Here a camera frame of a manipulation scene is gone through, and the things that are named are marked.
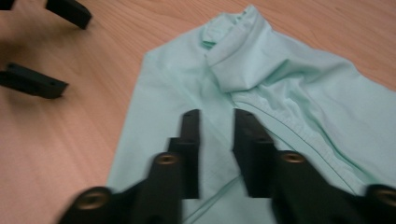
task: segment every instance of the wood grain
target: wood grain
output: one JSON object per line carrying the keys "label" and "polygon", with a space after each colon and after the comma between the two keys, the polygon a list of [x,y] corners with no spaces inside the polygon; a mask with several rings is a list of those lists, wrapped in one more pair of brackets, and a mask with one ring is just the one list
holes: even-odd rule
{"label": "wood grain", "polygon": [[74,195],[106,183],[148,50],[220,12],[255,5],[274,29],[348,58],[396,90],[393,0],[80,0],[87,30],[18,0],[0,11],[0,66],[22,64],[70,83],[45,100],[0,88],[1,223],[54,223]]}

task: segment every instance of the wooden table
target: wooden table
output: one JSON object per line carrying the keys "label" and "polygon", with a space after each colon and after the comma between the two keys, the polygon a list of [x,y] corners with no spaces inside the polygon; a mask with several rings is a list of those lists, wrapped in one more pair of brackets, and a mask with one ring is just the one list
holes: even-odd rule
{"label": "wooden table", "polygon": [[103,186],[143,55],[220,12],[255,5],[274,29],[352,61],[396,90],[394,0],[80,0],[87,30],[17,0],[0,11],[0,66],[70,84],[46,100],[0,87],[0,222],[55,223],[81,190]]}

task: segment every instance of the mint green shirt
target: mint green shirt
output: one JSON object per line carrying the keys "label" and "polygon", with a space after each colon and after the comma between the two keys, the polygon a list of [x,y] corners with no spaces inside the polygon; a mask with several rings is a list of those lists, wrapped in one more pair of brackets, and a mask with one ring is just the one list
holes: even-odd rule
{"label": "mint green shirt", "polygon": [[145,178],[180,115],[196,108],[202,198],[183,202],[186,223],[275,223],[269,200],[246,196],[231,153],[234,108],[254,113],[278,149],[304,153],[338,188],[396,187],[396,92],[275,32],[253,6],[146,54],[107,185]]}

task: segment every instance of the table surface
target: table surface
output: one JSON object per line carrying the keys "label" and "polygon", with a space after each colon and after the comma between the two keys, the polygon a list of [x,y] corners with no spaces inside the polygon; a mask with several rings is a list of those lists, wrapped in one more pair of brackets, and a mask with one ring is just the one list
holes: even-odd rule
{"label": "table surface", "polygon": [[18,0],[0,11],[0,66],[70,85],[47,100],[0,87],[1,223],[56,223],[80,191],[103,186],[145,52],[253,4],[283,34],[352,61],[396,90],[394,0],[80,0],[87,30]]}

